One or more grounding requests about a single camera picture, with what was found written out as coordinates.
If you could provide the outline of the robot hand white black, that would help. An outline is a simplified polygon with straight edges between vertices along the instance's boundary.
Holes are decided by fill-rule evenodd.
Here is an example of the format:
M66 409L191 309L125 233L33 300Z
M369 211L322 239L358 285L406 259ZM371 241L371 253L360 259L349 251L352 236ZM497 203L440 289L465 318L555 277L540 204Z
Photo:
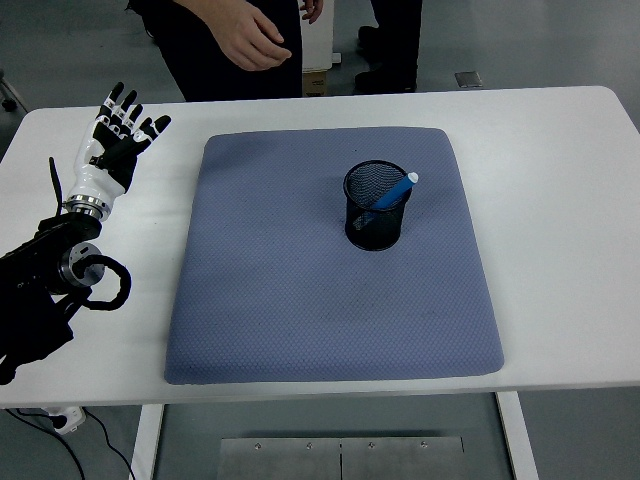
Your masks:
M137 92L123 91L124 84L117 83L88 127L74 165L76 183L69 194L71 200L89 197L112 206L117 197L128 192L138 157L171 123L168 115L142 120L143 106L136 102Z

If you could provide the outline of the person's right hand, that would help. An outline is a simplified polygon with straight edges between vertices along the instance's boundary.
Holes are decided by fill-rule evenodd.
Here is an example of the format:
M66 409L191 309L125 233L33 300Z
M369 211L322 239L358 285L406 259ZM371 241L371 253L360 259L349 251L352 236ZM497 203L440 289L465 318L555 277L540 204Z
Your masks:
M284 38L260 9L247 1L215 1L209 28L221 51L244 71L266 71L292 57Z

